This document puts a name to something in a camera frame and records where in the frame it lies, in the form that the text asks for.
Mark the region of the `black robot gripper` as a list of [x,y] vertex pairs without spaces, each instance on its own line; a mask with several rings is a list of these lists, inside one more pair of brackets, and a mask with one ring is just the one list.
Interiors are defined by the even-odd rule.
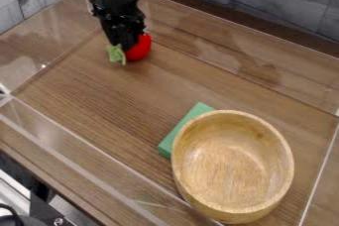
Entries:
[[110,43],[128,51],[144,34],[144,13],[138,7],[139,0],[92,0],[94,13],[99,17]]

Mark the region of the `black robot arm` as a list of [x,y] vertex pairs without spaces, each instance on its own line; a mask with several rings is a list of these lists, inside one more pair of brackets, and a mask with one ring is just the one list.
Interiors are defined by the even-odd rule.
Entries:
[[128,51],[139,42],[146,29],[139,0],[90,0],[92,14],[99,18],[110,43]]

